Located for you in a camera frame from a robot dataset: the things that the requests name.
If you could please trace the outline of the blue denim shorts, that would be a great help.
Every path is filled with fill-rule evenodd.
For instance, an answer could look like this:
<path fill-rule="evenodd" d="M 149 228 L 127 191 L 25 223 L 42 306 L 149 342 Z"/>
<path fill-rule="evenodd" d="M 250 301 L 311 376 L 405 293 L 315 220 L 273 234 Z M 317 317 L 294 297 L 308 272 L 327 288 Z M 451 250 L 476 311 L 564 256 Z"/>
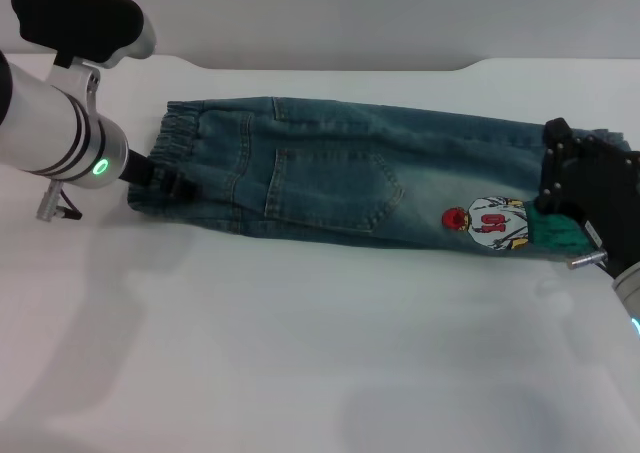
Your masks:
<path fill-rule="evenodd" d="M 171 102 L 150 159 L 198 184 L 155 180 L 129 206 L 256 238 L 355 247 L 563 257 L 595 250 L 580 226 L 534 205 L 540 124 L 330 100 Z"/>

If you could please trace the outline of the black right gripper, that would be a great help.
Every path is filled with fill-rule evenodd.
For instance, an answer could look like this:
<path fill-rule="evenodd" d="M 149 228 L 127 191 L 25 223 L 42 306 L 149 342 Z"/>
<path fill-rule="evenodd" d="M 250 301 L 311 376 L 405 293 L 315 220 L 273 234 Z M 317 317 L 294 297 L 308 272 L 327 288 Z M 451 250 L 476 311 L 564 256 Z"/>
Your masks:
<path fill-rule="evenodd" d="M 579 137 L 562 117 L 545 124 L 543 140 L 536 208 L 591 228 L 591 243 L 608 255 L 605 271 L 618 277 L 640 262 L 640 153 Z"/>

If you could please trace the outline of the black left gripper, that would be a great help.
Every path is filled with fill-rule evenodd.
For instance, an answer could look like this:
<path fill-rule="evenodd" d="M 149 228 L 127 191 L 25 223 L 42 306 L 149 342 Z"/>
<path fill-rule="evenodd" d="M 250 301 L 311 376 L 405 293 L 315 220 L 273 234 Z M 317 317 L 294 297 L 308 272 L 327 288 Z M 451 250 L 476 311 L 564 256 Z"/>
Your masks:
<path fill-rule="evenodd" d="M 127 161 L 121 173 L 121 180 L 142 187 L 150 186 L 158 173 L 157 164 L 147 156 L 134 150 L 128 151 Z M 166 194 L 175 199 L 195 199 L 198 184 L 176 171 L 166 172 Z"/>

